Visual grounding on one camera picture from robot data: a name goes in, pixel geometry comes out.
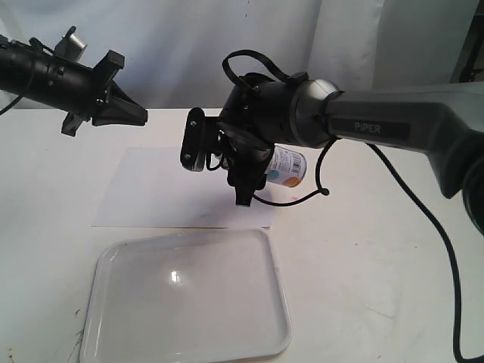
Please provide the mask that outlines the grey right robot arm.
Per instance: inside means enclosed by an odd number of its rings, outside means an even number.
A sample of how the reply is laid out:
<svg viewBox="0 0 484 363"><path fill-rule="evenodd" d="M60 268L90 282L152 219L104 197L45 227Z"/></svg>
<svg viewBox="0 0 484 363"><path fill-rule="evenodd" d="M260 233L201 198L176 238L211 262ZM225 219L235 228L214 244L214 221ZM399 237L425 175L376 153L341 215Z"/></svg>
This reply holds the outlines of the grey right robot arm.
<svg viewBox="0 0 484 363"><path fill-rule="evenodd" d="M323 79L268 81L249 73L232 89L219 125L251 147L321 148L345 138L424 154L442 195L463 197L483 227L483 84L345 92Z"/></svg>

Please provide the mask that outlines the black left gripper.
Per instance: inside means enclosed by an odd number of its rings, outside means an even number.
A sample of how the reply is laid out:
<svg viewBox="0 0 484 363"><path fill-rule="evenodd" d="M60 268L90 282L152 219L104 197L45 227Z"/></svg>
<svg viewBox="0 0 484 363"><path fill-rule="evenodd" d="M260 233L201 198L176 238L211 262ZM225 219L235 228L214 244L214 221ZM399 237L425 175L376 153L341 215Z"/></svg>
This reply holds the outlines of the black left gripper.
<svg viewBox="0 0 484 363"><path fill-rule="evenodd" d="M44 67L36 64L36 101L67 112L61 132L68 136L90 120L93 126L144 126L147 110L113 81L124 66L125 57L112 50L92 68L51 56Z"/></svg>

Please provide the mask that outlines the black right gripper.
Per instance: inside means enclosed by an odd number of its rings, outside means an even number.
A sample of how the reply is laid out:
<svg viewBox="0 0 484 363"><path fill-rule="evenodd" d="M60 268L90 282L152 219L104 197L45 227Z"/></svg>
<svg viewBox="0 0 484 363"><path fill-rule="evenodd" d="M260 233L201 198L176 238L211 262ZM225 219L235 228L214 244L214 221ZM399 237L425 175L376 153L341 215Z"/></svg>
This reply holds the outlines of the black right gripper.
<svg viewBox="0 0 484 363"><path fill-rule="evenodd" d="M274 144L300 146L290 121L301 72L286 80L262 73L231 78L234 87L219 115L219 128L235 149L227 154L227 182L234 188L235 204L250 206L253 195L265 187L266 170Z"/></svg>

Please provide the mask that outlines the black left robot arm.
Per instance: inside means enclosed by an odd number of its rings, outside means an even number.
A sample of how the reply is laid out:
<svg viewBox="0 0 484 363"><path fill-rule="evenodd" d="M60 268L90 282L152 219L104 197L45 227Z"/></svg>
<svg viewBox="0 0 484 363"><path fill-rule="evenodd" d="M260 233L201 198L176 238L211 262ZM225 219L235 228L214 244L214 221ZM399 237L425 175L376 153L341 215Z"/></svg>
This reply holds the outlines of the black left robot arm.
<svg viewBox="0 0 484 363"><path fill-rule="evenodd" d="M48 54L38 39L29 44L1 37L1 90L67 113L61 132L75 136L83 122L93 126L144 126L147 110L114 81L125 58L108 51L87 67L58 54Z"/></svg>

